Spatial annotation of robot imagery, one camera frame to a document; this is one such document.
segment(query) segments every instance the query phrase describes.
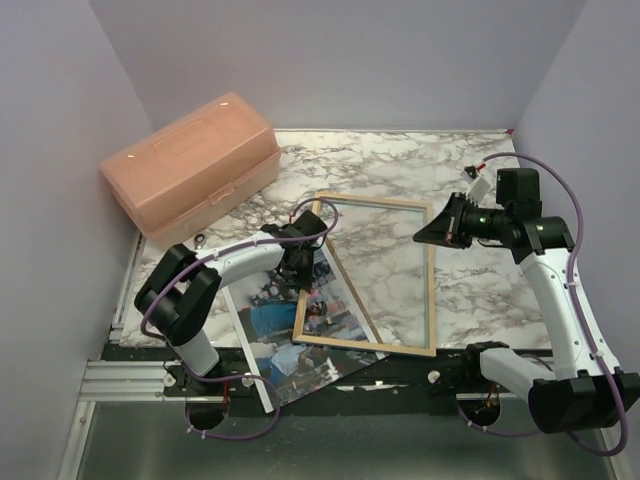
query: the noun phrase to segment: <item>bolt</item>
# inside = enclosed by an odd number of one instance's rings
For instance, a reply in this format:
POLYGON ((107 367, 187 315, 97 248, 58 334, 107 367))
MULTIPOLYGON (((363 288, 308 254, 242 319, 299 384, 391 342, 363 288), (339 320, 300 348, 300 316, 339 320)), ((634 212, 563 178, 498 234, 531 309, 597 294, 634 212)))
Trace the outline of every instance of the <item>bolt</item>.
POLYGON ((440 372, 437 370, 431 370, 427 375, 427 379, 429 380, 429 383, 432 385, 435 383, 438 383, 440 381, 440 372))

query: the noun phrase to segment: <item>wooden picture frame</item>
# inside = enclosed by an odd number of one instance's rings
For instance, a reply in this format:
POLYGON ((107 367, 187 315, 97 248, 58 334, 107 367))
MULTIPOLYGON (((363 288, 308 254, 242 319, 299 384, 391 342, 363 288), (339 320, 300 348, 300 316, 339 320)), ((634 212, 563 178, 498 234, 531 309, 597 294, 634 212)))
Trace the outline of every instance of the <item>wooden picture frame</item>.
MULTIPOLYGON (((349 205, 349 206, 364 206, 373 208, 385 208, 385 209, 399 209, 417 211, 423 214, 424 224, 426 225, 431 221, 433 216, 433 208, 430 203, 418 202, 412 200, 396 200, 396 199, 382 199, 374 197, 363 197, 357 195, 345 195, 330 192, 318 192, 317 197, 326 198, 333 201, 335 204, 349 205)), ((321 203, 314 202, 311 211, 315 214, 320 213, 321 203)), ((335 248, 331 243, 331 239, 326 240, 326 245, 323 248, 325 257, 332 267, 332 270, 338 272, 342 279, 347 284, 351 295, 353 296, 357 307, 362 311, 367 323, 372 328, 376 339, 379 343, 370 343, 361 340, 342 340, 336 338, 319 337, 304 332, 305 313, 307 309, 307 303, 309 293, 306 291, 300 291, 298 299, 298 305, 296 309, 296 321, 293 328, 293 341, 327 345, 333 347, 350 348, 356 350, 370 350, 377 352, 398 353, 405 355, 418 355, 433 357, 436 355, 436 334, 435 334, 435 275, 434 275, 434 254, 435 249, 432 245, 425 245, 425 347, 414 347, 407 345, 396 345, 382 343, 380 335, 376 327, 369 316, 365 306, 357 295, 356 289, 352 282, 349 280, 349 276, 345 271, 342 263, 336 255, 335 248)))

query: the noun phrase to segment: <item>white wall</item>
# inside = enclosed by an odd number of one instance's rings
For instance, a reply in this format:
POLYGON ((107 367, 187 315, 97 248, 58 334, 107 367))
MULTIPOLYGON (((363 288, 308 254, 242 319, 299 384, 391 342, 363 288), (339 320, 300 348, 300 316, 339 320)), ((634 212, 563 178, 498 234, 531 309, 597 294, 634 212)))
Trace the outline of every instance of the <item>white wall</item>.
POLYGON ((584 5, 89 1, 156 128, 228 90, 279 127, 514 127, 584 5))
MULTIPOLYGON (((579 265, 592 308, 626 371, 640 371, 640 2, 589 0, 515 132, 516 149, 548 161, 585 214, 579 265)), ((573 220, 543 178, 547 213, 573 220)), ((640 475, 640 405, 628 447, 640 475)))
POLYGON ((98 163, 150 123, 85 0, 0 4, 0 478, 55 478, 134 229, 98 163))

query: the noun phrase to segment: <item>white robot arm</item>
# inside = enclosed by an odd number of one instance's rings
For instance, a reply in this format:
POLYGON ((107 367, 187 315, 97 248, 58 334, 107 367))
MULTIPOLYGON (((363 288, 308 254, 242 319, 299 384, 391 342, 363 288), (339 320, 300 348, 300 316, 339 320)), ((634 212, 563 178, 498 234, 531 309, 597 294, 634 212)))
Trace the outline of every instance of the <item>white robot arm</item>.
POLYGON ((216 293, 249 275, 274 269, 292 287, 310 287, 316 239, 325 231, 327 225, 306 210, 293 224, 265 225, 251 237, 221 249, 193 252, 182 244, 175 245, 142 286, 134 305, 146 314, 160 297, 149 318, 161 332, 159 338, 166 339, 196 376, 215 377, 219 355, 202 327, 216 293), (189 282, 184 293, 174 286, 160 295, 190 266, 195 268, 183 279, 189 282))
POLYGON ((502 209, 478 207, 488 191, 487 182, 473 167, 465 172, 473 180, 467 193, 452 194, 444 210, 414 235, 414 241, 468 248, 478 238, 510 249, 538 300, 554 359, 552 372, 504 344, 488 342, 471 346, 470 358, 478 365, 470 371, 528 402, 536 425, 545 433, 614 425, 620 409, 609 380, 615 381, 628 410, 640 396, 640 377, 624 373, 607 346, 577 269, 567 279, 573 239, 561 218, 542 217, 537 170, 498 170, 496 202, 502 209), (585 322, 580 321, 570 288, 575 288, 585 322), (597 345, 595 351, 585 328, 597 345))

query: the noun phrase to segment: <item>purple cable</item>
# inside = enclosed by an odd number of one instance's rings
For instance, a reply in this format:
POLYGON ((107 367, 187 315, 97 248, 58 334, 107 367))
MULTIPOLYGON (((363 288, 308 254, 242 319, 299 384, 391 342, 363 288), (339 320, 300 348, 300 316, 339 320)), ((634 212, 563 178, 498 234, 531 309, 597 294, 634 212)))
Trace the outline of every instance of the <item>purple cable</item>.
MULTIPOLYGON (((326 235, 328 235, 338 224, 338 209, 337 207, 333 204, 333 202, 330 202, 329 200, 325 199, 325 198, 308 198, 307 200, 304 200, 302 202, 300 202, 298 205, 296 205, 296 208, 293 210, 293 213, 291 214, 291 216, 295 216, 296 213, 298 213, 298 210, 300 210, 300 208, 303 205, 306 205, 308 203, 311 202, 315 202, 318 201, 320 203, 324 203, 325 205, 329 206, 332 210, 333 210, 333 222, 331 223, 331 225, 329 227, 327 227, 326 230, 320 232, 320 233, 316 233, 314 235, 309 235, 306 237, 296 237, 296 238, 267 238, 267 239, 263 239, 263 240, 258 240, 257 242, 253 242, 253 241, 247 241, 244 243, 239 243, 237 245, 233 245, 231 247, 225 248, 223 250, 220 250, 218 252, 218 257, 222 257, 224 255, 228 255, 230 253, 236 252, 238 250, 242 250, 244 248, 249 248, 249 247, 256 247, 257 245, 266 245, 266 244, 274 244, 274 243, 297 243, 297 242, 310 242, 313 240, 317 240, 320 237, 324 237, 326 235)), ((147 311, 144 313, 143 317, 142 317, 142 323, 140 324, 140 331, 142 332, 143 335, 146 335, 148 337, 151 338, 157 338, 158 340, 162 340, 165 341, 166 339, 164 338, 164 336, 157 334, 157 333, 153 333, 150 332, 149 329, 147 328, 147 325, 149 324, 149 319, 151 318, 151 314, 153 313, 153 311, 156 309, 156 307, 158 306, 158 304, 160 303, 160 301, 171 291, 171 289, 173 287, 175 287, 177 285, 177 283, 182 280, 187 274, 189 274, 189 272, 193 271, 194 269, 198 268, 200 265, 207 263, 211 260, 214 260, 214 256, 213 255, 207 255, 206 257, 200 258, 198 260, 196 260, 195 262, 193 262, 191 265, 189 265, 188 267, 186 267, 184 270, 182 270, 178 275, 176 275, 168 284, 166 287, 164 287, 160 293, 158 294, 158 296, 153 300, 153 302, 151 302, 151 305, 149 305, 149 308, 147 309, 147 311)), ((176 357, 179 359, 180 356, 177 354, 177 352, 173 349, 173 347, 171 347, 171 345, 167 342, 167 346, 173 350, 173 352, 176 354, 176 357)), ((239 436, 233 436, 233 435, 224 435, 221 433, 213 433, 213 432, 203 432, 202 430, 197 430, 195 428, 193 428, 193 426, 191 426, 191 420, 189 418, 189 411, 187 411, 187 421, 189 422, 190 428, 192 428, 194 431, 198 432, 198 433, 204 433, 205 436, 207 437, 212 437, 212 438, 218 438, 218 439, 222 439, 222 440, 252 440, 254 438, 258 438, 262 435, 264 435, 265 433, 269 432, 277 423, 278 418, 280 417, 280 394, 278 393, 278 390, 276 389, 275 385, 273 383, 271 383, 268 379, 261 377, 260 375, 232 375, 229 377, 220 377, 220 378, 205 378, 205 377, 201 377, 199 375, 196 375, 195 372, 193 372, 188 365, 182 363, 183 367, 188 370, 188 372, 198 381, 203 382, 203 383, 220 383, 220 382, 225 382, 225 381, 230 381, 230 380, 238 380, 241 378, 253 378, 255 380, 260 380, 262 382, 264 382, 269 388, 271 388, 275 394, 276 397, 276 411, 275 414, 273 415, 273 418, 271 419, 271 422, 269 422, 269 424, 262 429, 261 431, 259 431, 258 433, 254 433, 254 434, 250 434, 250 435, 239 435, 239 436)))
MULTIPOLYGON (((587 319, 584 315, 584 311, 582 310, 582 305, 580 304, 580 298, 578 297, 578 292, 576 290, 575 284, 573 283, 573 278, 574 278, 573 274, 576 267, 576 260, 578 258, 578 252, 580 251, 580 247, 582 246, 582 238, 584 235, 584 218, 582 215, 582 207, 580 206, 580 202, 578 202, 578 197, 576 197, 576 194, 573 192, 569 184, 560 176, 558 172, 556 172, 549 165, 542 162, 541 160, 538 160, 535 157, 531 157, 529 155, 523 155, 520 153, 514 153, 514 152, 500 152, 500 153, 494 153, 492 155, 486 156, 485 158, 482 159, 482 163, 486 163, 489 160, 493 160, 494 158, 499 158, 499 157, 517 157, 523 160, 527 160, 543 168, 549 174, 551 174, 551 176, 555 178, 560 183, 560 185, 562 185, 562 187, 565 189, 565 191, 569 195, 571 202, 573 203, 573 206, 576 210, 576 216, 578 218, 578 234, 576 238, 575 247, 573 248, 573 251, 569 255, 569 261, 567 262, 568 263, 567 264, 567 285, 569 286, 569 295, 573 303, 573 308, 575 308, 576 310, 576 315, 578 316, 578 320, 580 321, 580 326, 587 339, 587 343, 589 344, 589 349, 591 350, 591 353, 594 354, 595 352, 598 351, 598 345, 596 343, 596 339, 593 338, 593 334, 591 333, 591 330, 589 329, 589 323, 587 322, 587 319)), ((580 445, 587 451, 603 457, 612 457, 622 452, 627 445, 627 440, 629 438, 629 422, 627 419, 626 411, 624 409, 622 396, 620 395, 620 390, 616 385, 616 381, 613 378, 613 375, 611 375, 611 372, 609 372, 609 369, 607 368, 607 364, 604 362, 604 360, 600 356, 594 356, 594 358, 596 360, 596 363, 600 367, 600 370, 602 370, 602 373, 607 379, 609 388, 611 388, 613 401, 616 404, 618 418, 620 419, 620 441, 611 450, 599 450, 597 448, 592 447, 591 445, 584 443, 582 439, 577 437, 572 432, 568 432, 568 435, 571 437, 572 440, 574 440, 576 443, 578 443, 578 445, 580 445)))
POLYGON ((241 380, 243 378, 253 378, 255 380, 260 380, 261 382, 265 383, 273 391, 276 397, 275 413, 273 414, 273 417, 271 418, 271 421, 269 422, 269 424, 266 427, 264 427, 262 430, 260 430, 258 433, 250 433, 248 435, 226 435, 224 433, 215 433, 207 430, 199 430, 195 428, 191 423, 191 411, 187 409, 185 417, 187 419, 187 423, 189 424, 189 428, 194 432, 197 432, 201 435, 204 434, 205 437, 217 438, 219 440, 253 440, 254 438, 261 437, 264 434, 268 433, 273 427, 275 427, 276 423, 278 423, 278 419, 280 418, 280 408, 281 408, 280 403, 282 402, 282 399, 280 397, 280 393, 278 392, 278 389, 276 388, 276 386, 273 383, 271 383, 271 381, 269 381, 268 379, 261 377, 260 375, 249 375, 249 374, 230 375, 228 377, 220 377, 220 378, 205 378, 205 377, 201 377, 200 375, 196 375, 187 365, 183 364, 183 366, 185 367, 185 370, 188 370, 189 373, 193 375, 194 378, 196 378, 199 382, 202 382, 202 383, 230 382, 232 380, 241 380))
POLYGON ((482 425, 478 425, 477 423, 473 423, 471 420, 469 420, 469 417, 467 417, 467 415, 464 413, 464 410, 462 410, 460 404, 458 404, 458 413, 460 414, 462 419, 467 422, 467 426, 474 428, 480 432, 488 433, 489 435, 495 435, 496 437, 521 438, 531 437, 540 433, 540 430, 533 430, 531 432, 508 432, 505 430, 483 427, 482 425))

